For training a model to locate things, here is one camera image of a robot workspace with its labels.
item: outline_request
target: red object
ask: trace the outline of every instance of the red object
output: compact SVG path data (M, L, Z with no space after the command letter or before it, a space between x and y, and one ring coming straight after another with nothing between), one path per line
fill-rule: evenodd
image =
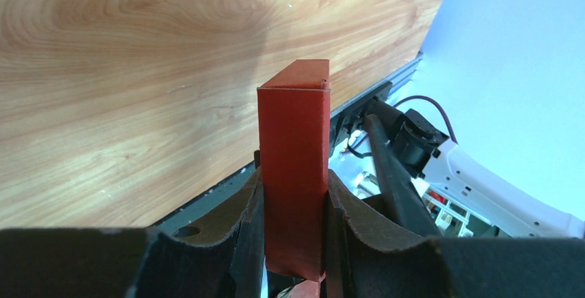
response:
M319 281L328 182L329 60L296 60L258 88L266 267Z

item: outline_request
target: red item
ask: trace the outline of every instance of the red item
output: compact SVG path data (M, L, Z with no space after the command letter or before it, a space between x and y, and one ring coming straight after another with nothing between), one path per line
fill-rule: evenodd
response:
M319 281L328 182L329 60L296 60L258 88L266 267Z

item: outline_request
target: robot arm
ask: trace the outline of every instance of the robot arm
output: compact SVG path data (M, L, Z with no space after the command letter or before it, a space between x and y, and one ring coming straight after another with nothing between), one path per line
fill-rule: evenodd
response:
M411 177L421 177L512 237L584 238L585 223L516 188L469 157L414 110L402 113L374 99L390 148Z

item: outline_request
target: wooden table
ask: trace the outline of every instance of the wooden table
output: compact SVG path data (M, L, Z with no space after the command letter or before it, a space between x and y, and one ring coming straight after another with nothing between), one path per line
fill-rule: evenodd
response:
M330 59L332 108L441 0L0 0L0 227L147 226L252 160L256 87Z

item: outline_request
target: light blue wall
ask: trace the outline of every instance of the light blue wall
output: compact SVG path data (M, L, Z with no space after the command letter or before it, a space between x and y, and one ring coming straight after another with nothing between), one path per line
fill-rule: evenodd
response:
M478 162L583 219L584 46L585 0L444 0L408 93L443 104Z

